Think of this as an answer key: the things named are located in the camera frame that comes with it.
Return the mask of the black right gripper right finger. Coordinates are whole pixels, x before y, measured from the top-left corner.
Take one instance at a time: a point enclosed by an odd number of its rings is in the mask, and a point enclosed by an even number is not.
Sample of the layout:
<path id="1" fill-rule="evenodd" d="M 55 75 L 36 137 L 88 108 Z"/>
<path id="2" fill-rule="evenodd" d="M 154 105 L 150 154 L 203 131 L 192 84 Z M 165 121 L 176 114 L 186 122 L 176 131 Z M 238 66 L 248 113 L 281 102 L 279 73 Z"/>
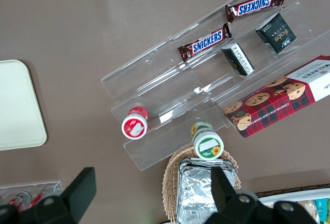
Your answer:
<path id="1" fill-rule="evenodd" d="M 211 169 L 211 193 L 217 207 L 206 223 L 255 223 L 257 200 L 247 191 L 236 191 L 219 167 Z"/>

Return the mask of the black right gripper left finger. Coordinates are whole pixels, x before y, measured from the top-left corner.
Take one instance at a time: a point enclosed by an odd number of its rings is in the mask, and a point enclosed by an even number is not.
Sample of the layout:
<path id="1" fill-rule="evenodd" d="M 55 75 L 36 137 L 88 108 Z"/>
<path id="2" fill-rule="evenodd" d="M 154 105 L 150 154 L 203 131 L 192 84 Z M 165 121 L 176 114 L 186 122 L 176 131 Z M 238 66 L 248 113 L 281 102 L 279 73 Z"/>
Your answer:
<path id="1" fill-rule="evenodd" d="M 79 223 L 95 195 L 95 168 L 85 167 L 61 195 L 46 197 L 33 208 L 35 223 Z"/>

